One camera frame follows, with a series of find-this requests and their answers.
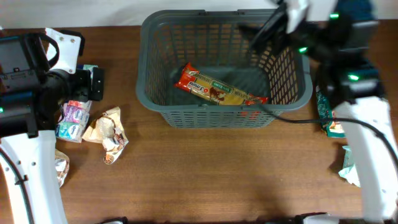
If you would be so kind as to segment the light teal small packet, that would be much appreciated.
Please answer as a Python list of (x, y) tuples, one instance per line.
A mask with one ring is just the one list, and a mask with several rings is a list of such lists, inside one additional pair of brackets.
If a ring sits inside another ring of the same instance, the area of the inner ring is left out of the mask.
[(353, 159), (353, 154), (349, 146), (342, 147), (345, 150), (345, 156), (342, 169), (338, 172), (341, 178), (344, 178), (349, 184), (360, 187), (360, 181), (356, 166)]

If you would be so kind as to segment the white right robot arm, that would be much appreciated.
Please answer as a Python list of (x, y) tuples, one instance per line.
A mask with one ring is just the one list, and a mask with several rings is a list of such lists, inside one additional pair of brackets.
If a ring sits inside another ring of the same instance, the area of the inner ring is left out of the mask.
[(318, 62), (318, 86), (343, 127), (356, 166), (363, 216), (300, 215), (299, 223), (396, 223), (397, 144), (378, 70), (365, 53), (378, 25), (369, 1), (338, 1), (319, 27), (307, 21), (308, 1), (278, 1), (261, 27), (240, 25), (249, 48), (290, 47)]

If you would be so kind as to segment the multicolour tissue pack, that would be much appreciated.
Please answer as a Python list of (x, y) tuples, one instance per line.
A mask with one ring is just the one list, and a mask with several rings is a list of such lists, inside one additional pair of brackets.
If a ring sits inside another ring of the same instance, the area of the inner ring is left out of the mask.
[(63, 105), (63, 114), (55, 128), (57, 138), (70, 141), (82, 142), (82, 136), (90, 117), (92, 101), (80, 102), (70, 100)]

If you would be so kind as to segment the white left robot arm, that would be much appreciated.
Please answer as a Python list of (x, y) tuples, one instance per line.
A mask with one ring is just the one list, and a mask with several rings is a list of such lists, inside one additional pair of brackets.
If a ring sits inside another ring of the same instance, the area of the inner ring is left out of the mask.
[(79, 68), (85, 38), (70, 30), (1, 38), (1, 169), (15, 223), (65, 223), (55, 168), (55, 113), (99, 101), (104, 71)]

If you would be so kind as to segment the orange spaghetti packet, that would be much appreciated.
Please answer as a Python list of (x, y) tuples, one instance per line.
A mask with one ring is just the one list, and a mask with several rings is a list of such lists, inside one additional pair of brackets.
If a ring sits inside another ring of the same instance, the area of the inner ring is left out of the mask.
[(185, 64), (180, 71), (180, 78), (174, 87), (199, 96), (216, 105), (239, 106), (266, 104), (268, 97), (255, 96), (246, 93), (235, 86), (222, 82), (219, 79), (205, 75), (191, 63)]

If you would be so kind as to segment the green coffee bean bag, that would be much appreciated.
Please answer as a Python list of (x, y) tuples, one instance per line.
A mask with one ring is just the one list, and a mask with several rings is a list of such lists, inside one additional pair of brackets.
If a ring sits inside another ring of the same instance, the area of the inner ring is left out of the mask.
[(315, 88), (317, 99), (317, 110), (320, 119), (329, 119), (330, 121), (322, 122), (321, 128), (329, 138), (344, 138), (345, 132), (342, 125), (337, 121), (331, 121), (335, 117), (335, 112), (332, 110), (328, 98), (322, 94), (320, 87)]

